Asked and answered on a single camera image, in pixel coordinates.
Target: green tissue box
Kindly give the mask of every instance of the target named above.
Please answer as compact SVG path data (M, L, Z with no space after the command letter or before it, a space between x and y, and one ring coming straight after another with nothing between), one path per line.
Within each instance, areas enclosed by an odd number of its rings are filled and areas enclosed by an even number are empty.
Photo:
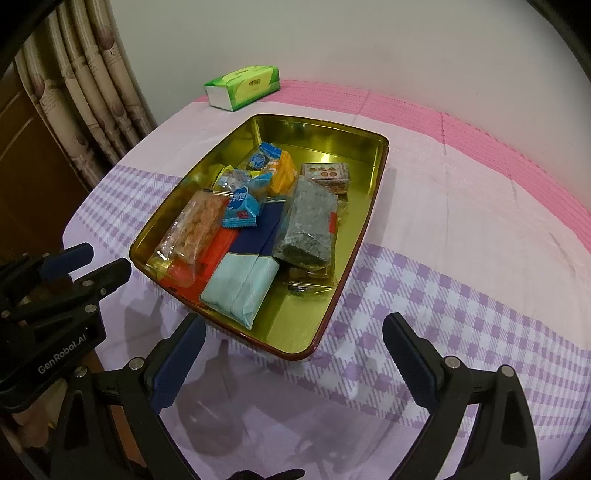
M216 78L204 87L211 106L233 112L279 90L279 69L254 65Z

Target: screw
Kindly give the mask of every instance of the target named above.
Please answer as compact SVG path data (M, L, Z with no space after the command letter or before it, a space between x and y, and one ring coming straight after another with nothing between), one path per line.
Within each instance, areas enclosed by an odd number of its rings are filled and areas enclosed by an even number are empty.
M82 378L86 375L86 372L88 372L88 369L84 365L82 365L76 368L76 370L74 370L74 376L76 378Z
M144 366L144 359L140 358L140 357L135 357L132 358L129 363L129 368L132 370L139 370L140 368L142 368Z
M513 375L515 375L515 370L513 370L513 368L509 365L503 365L501 367L501 372L503 373L503 375L506 375L507 377L512 377Z
M460 362L460 359L456 356L447 356L445 357L445 364L449 368L460 368L460 365L462 363Z

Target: small box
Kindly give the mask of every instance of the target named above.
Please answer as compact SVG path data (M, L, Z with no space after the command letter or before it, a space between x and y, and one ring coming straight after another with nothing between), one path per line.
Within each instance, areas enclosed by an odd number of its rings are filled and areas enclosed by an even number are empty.
M349 190L349 165L346 163L304 163L301 174L336 195Z
M279 88L279 69L261 65L228 73L205 84L209 104L231 112Z

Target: beige patterned curtain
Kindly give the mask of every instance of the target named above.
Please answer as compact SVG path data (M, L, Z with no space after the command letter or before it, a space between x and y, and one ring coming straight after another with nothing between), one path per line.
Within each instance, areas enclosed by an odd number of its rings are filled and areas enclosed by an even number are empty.
M91 188L152 131L105 0L64 1L15 65L41 119Z

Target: wooden cabinet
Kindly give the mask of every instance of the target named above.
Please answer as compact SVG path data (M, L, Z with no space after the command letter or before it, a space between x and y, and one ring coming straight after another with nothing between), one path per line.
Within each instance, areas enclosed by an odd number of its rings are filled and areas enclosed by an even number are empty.
M0 261L62 248L64 228L87 195L9 68L0 80Z

